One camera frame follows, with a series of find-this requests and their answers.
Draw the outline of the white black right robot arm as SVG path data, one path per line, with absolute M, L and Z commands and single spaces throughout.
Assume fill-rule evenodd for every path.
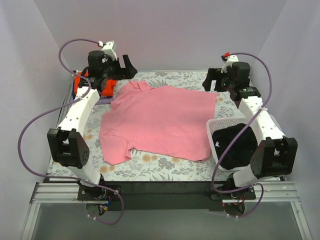
M 222 92 L 228 91 L 230 98 L 242 112 L 243 118 L 210 119 L 206 123 L 207 136 L 211 152 L 219 166 L 226 154 L 251 127 L 257 140 L 257 148 L 247 166 L 237 169 L 221 188 L 212 189 L 219 194 L 227 194 L 232 199 L 237 199 L 246 189 L 253 187 L 264 179 L 289 175 L 292 172 L 298 142 L 293 137 L 286 137 L 279 130 L 270 117 L 266 104 L 256 87 L 250 86 L 250 66 L 246 62 L 226 62 L 222 68 L 209 68 L 206 79 L 202 83 L 205 91 L 210 91 L 212 81 L 215 88 Z M 245 123 L 242 130 L 232 139 L 225 151 L 218 156 L 215 150 L 212 134 L 218 131 L 228 121 L 232 123 Z

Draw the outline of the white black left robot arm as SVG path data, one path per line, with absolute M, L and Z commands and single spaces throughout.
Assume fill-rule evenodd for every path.
M 88 54 L 88 66 L 80 74 L 80 82 L 64 120 L 57 128 L 49 129 L 47 139 L 54 162 L 73 172 L 78 181 L 88 186 L 95 200 L 106 196 L 106 187 L 100 183 L 101 174 L 90 163 L 90 150 L 83 138 L 86 122 L 93 107 L 100 100 L 108 80 L 130 80 L 137 74 L 128 55 L 123 55 L 124 67 L 118 58 L 112 59 L 105 50 Z

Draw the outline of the pink polo shirt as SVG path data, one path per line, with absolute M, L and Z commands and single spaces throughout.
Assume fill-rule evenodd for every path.
M 132 158 L 131 150 L 188 161 L 205 161 L 211 147 L 206 123 L 216 110 L 217 94 L 146 81 L 125 84 L 101 121 L 102 156 L 110 165 Z

